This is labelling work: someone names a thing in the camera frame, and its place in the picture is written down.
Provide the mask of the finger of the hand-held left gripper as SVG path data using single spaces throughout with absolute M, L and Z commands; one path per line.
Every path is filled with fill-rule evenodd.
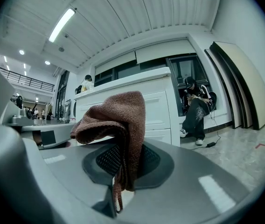
M 41 148 L 54 148 L 70 138 L 74 123 L 36 126 L 33 130 L 33 140 Z

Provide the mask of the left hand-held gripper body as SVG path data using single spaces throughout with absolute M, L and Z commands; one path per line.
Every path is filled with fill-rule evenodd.
M 41 132 L 33 130 L 34 120 L 28 108 L 19 108 L 9 101 L 0 118 L 0 124 L 13 128 L 22 138 L 33 140 L 38 147 L 42 147 Z

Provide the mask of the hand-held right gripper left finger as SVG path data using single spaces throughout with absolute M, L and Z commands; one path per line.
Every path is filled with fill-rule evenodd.
M 110 140 L 89 145 L 38 149 L 31 139 L 23 139 L 30 161 L 38 171 L 49 170 L 57 181 L 77 200 L 110 218 L 116 218 L 113 198 L 113 178 L 101 164 L 112 161 L 100 159 L 104 152 L 114 150 Z

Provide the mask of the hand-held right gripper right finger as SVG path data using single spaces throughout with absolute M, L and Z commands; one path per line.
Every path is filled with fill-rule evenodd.
M 232 174 L 197 151 L 145 139 L 174 161 L 169 178 L 141 189 L 120 213 L 130 224 L 235 224 L 246 212 L 249 190 Z

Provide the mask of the small white drawer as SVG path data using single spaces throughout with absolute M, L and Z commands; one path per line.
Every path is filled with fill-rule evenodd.
M 148 130 L 145 131 L 145 138 L 158 140 L 171 145 L 171 130 Z

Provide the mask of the brown cloth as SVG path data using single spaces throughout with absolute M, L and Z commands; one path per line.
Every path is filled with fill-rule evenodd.
M 89 144 L 106 136 L 118 140 L 120 170 L 115 174 L 112 188 L 117 213 L 123 210 L 122 191 L 134 191 L 145 136 L 145 119 L 142 94 L 129 91 L 110 96 L 102 104 L 92 106 L 70 132 L 70 137 L 80 144 Z

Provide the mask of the large white drawer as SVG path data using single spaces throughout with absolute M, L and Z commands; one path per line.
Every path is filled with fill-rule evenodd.
M 170 128 L 170 118 L 166 93 L 157 92 L 143 95 L 146 108 L 146 131 Z

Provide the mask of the black balcony railing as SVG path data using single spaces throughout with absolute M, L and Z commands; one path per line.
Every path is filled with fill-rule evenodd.
M 50 91 L 53 92 L 54 91 L 54 85 L 47 83 L 47 82 L 43 82 L 34 78 L 30 78 L 27 77 L 25 75 L 21 75 L 12 71 L 8 71 L 4 68 L 0 68 L 0 71 L 2 73 L 2 75 L 11 82 L 17 83 L 17 84 L 21 84 L 21 85 L 26 85 L 26 86 L 30 86 L 30 87 L 34 87 L 40 90 L 44 90 L 44 91 Z

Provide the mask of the white cabinet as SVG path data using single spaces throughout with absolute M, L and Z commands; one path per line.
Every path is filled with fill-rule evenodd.
M 139 91 L 142 95 L 165 92 L 168 103 L 171 145 L 180 146 L 180 123 L 178 109 L 168 67 L 154 69 L 132 76 L 121 78 L 97 86 L 75 96 L 75 101 L 83 105 L 99 105 L 108 97 L 128 91 Z

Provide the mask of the pale board black edge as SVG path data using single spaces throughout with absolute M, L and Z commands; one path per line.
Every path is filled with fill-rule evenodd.
M 230 79 L 229 75 L 227 75 L 221 61 L 213 54 L 213 52 L 210 49 L 205 49 L 204 52 L 211 60 L 224 87 L 231 112 L 232 128 L 236 129 L 238 127 L 241 127 L 243 124 L 242 113 L 239 109 L 238 97 L 237 93 L 234 90 L 232 80 Z
M 223 45 L 223 42 L 213 42 L 209 49 L 221 61 L 227 75 L 229 75 L 230 79 L 232 80 L 234 90 L 238 97 L 239 109 L 242 113 L 243 124 L 241 128 L 247 129 L 253 126 L 250 105 L 247 98 L 248 90 L 245 88 L 243 78 L 236 64 L 222 48 Z

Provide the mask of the white roller blind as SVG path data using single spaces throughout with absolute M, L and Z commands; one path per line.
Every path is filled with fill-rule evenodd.
M 108 62 L 105 62 L 95 68 L 95 75 L 101 74 L 109 69 L 120 66 L 130 61 L 136 60 L 135 51 L 131 51 Z
M 190 53 L 196 51 L 187 39 L 162 42 L 135 50 L 137 63 Z

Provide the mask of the long ceiling tube light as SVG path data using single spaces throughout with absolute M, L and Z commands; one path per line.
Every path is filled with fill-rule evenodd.
M 58 37 L 59 33 L 63 29 L 63 27 L 66 25 L 66 23 L 72 18 L 72 16 L 75 14 L 75 10 L 72 8 L 69 8 L 60 18 L 58 23 L 55 25 L 53 28 L 50 36 L 49 36 L 49 41 L 53 43 L 56 38 Z

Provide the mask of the black-framed window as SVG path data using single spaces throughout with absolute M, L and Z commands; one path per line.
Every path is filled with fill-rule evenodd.
M 171 72 L 170 77 L 174 88 L 178 116 L 183 117 L 187 112 L 187 105 L 184 100 L 186 90 L 185 79 L 187 77 L 192 77 L 198 86 L 204 85 L 209 92 L 212 91 L 207 73 L 196 53 L 162 57 L 142 63 L 132 60 L 97 74 L 95 76 L 95 86 L 97 87 L 117 79 L 164 67 L 168 67 Z

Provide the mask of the beige board black edge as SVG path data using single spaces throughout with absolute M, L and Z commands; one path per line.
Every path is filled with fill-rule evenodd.
M 232 75 L 238 79 L 251 112 L 255 130 L 265 125 L 265 83 L 250 58 L 235 44 L 213 42 L 210 50 L 225 62 Z

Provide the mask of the black-framed glass wall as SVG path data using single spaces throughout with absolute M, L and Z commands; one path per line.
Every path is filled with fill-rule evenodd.
M 57 89 L 57 96 L 56 96 L 56 111 L 55 111 L 55 117 L 57 120 L 63 117 L 64 113 L 64 102 L 65 102 L 65 93 L 67 88 L 67 83 L 69 79 L 69 71 L 65 71 L 59 81 L 59 86 Z

